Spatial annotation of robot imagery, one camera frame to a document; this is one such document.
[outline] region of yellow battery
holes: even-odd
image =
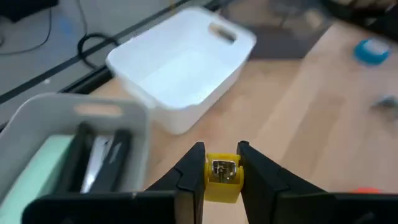
[[[205,164],[205,200],[235,203],[243,187],[240,155],[207,154]]]

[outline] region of grey plastic container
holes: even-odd
[[[83,121],[101,135],[119,128],[133,133],[120,191],[142,190],[150,155],[148,109],[133,101],[46,93],[26,101],[0,134],[0,202],[49,136],[73,134]]]

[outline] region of grey floor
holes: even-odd
[[[175,11],[188,6],[203,6],[211,0],[191,0]],[[145,18],[170,6],[173,0],[81,0],[81,5],[88,21],[88,32],[104,32],[115,35],[122,30],[139,23]],[[148,24],[120,38],[125,42],[135,35],[151,28],[174,12],[168,12]],[[11,24],[0,18],[0,33],[5,42],[0,46],[0,54],[13,52],[41,43],[49,28],[48,9]],[[83,37],[83,24],[75,1],[60,0],[60,5],[52,8],[52,32],[48,42],[41,48],[25,54],[0,56],[0,95],[20,86],[51,68],[65,62],[76,55],[76,45]],[[86,43],[86,47],[97,44],[97,40]],[[112,46],[105,47],[88,58],[97,65],[103,65],[106,55]],[[29,88],[16,97],[0,105],[0,124],[9,120],[16,109],[29,98],[48,92],[60,91],[68,84],[91,72],[82,62],[77,62],[63,69],[42,83]]]

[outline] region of wooden tabletop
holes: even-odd
[[[375,187],[398,192],[398,124],[371,109],[398,96],[398,56],[378,67],[353,58],[368,33],[336,23],[303,60],[249,61],[238,81],[187,133],[173,136],[154,124],[147,186],[162,177],[197,141],[207,152],[235,153],[240,140],[293,173],[330,191]],[[96,96],[129,98],[117,79]],[[203,222],[245,223],[236,204],[205,202]]]

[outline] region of bin handle cutout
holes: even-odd
[[[76,113],[81,115],[110,117],[120,117],[123,115],[122,109],[116,105],[82,103],[75,105],[73,109],[76,111]]]
[[[228,41],[230,44],[233,44],[236,40],[236,34],[234,32],[228,30],[222,25],[215,24],[214,22],[209,25],[209,31],[213,35]]]

